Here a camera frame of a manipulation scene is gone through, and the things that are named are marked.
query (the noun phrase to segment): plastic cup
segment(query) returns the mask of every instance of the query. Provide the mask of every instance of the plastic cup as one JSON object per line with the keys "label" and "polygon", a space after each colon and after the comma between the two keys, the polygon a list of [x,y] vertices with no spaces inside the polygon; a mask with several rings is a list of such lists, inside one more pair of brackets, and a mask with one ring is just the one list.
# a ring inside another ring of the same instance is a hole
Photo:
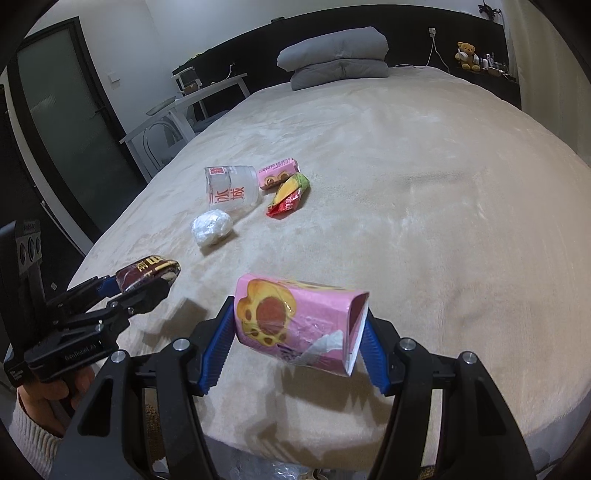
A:
{"label": "plastic cup", "polygon": [[225,212],[254,207],[260,198],[254,167],[206,167],[209,206]]}

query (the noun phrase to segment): black headboard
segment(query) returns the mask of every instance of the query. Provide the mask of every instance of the black headboard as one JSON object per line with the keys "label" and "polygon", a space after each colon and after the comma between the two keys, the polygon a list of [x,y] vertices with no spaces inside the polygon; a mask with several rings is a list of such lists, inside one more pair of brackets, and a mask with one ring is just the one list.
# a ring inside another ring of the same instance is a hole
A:
{"label": "black headboard", "polygon": [[[364,5],[321,10],[269,23],[210,48],[174,72],[194,67],[204,85],[209,85],[224,79],[228,65],[235,63],[235,72],[246,72],[246,84],[251,92],[256,92],[291,78],[291,73],[277,67],[282,49],[318,35],[367,26],[375,27],[388,39],[386,62],[390,66],[424,65],[431,48],[429,27],[436,28],[437,49],[452,73],[457,67],[454,55],[459,41],[473,44],[476,53],[494,52],[495,60],[508,61],[503,27],[484,18],[431,7]],[[430,64],[445,70],[435,52]],[[224,95],[206,99],[206,104],[216,112],[235,106],[241,98],[240,90],[229,89]]]}

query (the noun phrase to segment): pink snack package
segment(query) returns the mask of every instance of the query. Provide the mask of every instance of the pink snack package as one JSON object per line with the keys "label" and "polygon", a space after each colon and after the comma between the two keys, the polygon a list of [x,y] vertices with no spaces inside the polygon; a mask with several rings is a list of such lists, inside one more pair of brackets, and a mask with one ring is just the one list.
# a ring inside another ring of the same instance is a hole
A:
{"label": "pink snack package", "polygon": [[268,190],[275,185],[285,182],[294,173],[298,173],[300,168],[293,158],[286,158],[273,165],[260,169],[256,173],[259,187],[262,190]]}
{"label": "pink snack package", "polygon": [[234,314],[243,345],[294,365],[350,376],[369,292],[243,275]]}

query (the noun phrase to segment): red wrapper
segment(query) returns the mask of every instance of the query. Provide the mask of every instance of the red wrapper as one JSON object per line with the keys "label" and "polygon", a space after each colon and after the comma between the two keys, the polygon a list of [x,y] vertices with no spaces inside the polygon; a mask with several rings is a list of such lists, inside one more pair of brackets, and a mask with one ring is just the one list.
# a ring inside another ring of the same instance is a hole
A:
{"label": "red wrapper", "polygon": [[290,210],[295,210],[300,203],[301,195],[304,192],[303,188],[297,189],[292,194],[288,195],[277,205],[271,206],[267,209],[267,216],[274,217]]}

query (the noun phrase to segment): gray pillow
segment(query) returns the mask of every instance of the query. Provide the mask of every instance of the gray pillow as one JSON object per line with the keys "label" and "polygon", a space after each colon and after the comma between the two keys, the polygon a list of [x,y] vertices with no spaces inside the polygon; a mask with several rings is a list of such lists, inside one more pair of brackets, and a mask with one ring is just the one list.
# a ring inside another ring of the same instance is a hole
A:
{"label": "gray pillow", "polygon": [[277,66],[292,72],[314,63],[338,59],[383,60],[388,40],[374,27],[353,28],[308,38],[281,50]]}
{"label": "gray pillow", "polygon": [[388,64],[383,60],[333,60],[296,70],[291,77],[291,89],[301,90],[335,80],[385,78],[387,76]]}

